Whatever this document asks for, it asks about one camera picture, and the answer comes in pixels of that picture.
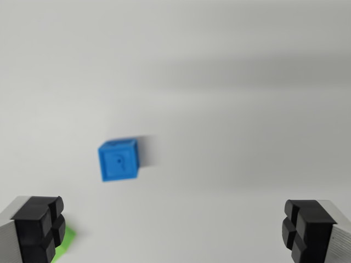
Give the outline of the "gripper right finger silver with black pad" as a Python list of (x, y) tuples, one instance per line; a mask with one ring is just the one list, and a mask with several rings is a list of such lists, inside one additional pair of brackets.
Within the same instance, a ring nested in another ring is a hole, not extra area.
[(294, 262), (350, 262), (350, 220), (329, 200), (287, 200), (284, 245)]

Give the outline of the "gripper left finger silver with black pad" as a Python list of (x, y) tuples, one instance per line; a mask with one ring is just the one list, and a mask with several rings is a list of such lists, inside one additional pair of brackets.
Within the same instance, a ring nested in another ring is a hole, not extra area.
[(1, 211), (1, 262), (52, 262), (64, 240), (60, 196), (17, 196)]

